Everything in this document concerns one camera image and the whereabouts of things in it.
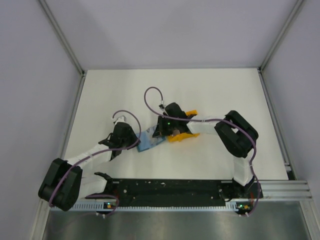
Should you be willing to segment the orange plastic card stand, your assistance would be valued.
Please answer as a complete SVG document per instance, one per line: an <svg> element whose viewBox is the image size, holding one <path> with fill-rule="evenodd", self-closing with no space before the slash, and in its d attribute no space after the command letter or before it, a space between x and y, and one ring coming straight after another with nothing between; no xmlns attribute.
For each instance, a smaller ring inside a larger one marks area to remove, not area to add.
<svg viewBox="0 0 320 240"><path fill-rule="evenodd" d="M198 112L196 110L191 110L191 111L187 111L185 114L187 117L194 117L198 114ZM197 138L199 135L200 135L199 133L192 134L192 133L183 132L176 136L170 135L166 139L168 140L168 142L173 143L173 142L181 142L184 139Z"/></svg>

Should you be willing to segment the blue leather card holder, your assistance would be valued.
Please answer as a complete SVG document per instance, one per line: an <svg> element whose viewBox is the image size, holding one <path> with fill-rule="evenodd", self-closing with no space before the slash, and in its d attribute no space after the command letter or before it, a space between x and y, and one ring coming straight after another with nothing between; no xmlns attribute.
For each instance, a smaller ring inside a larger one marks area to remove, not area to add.
<svg viewBox="0 0 320 240"><path fill-rule="evenodd" d="M140 144L136 147L137 151L139 153L147 151L151 148L156 147L157 145L163 143L166 141L166 138L163 137L157 137L157 138L149 138L146 135L146 130L141 132L140 135Z"/></svg>

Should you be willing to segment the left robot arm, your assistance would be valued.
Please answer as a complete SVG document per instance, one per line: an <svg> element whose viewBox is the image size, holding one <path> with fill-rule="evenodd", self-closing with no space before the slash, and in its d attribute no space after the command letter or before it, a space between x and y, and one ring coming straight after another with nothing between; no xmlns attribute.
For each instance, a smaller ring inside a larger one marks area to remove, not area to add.
<svg viewBox="0 0 320 240"><path fill-rule="evenodd" d="M115 122L113 132L91 149L67 160L53 160L40 185L38 197L63 211L70 210L79 199L90 195L109 198L114 187L108 183L107 174L95 172L95 169L115 159L123 150L139 145L140 136L128 123Z"/></svg>

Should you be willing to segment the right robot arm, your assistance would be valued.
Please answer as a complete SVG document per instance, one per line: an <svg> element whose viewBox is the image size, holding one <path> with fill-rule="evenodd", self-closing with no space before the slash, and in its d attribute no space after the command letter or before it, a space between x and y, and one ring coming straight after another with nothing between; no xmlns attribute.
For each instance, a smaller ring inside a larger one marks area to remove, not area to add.
<svg viewBox="0 0 320 240"><path fill-rule="evenodd" d="M187 114L175 102L168 105L161 103L159 108L163 113L158 115L154 138L181 137L184 134L188 137L199 134L219 136L227 151L234 156L234 194L245 198L251 193L249 182L254 175L248 155L255 149L259 134L239 112L231 110L223 119L213 121L212 116L199 116L197 112Z"/></svg>

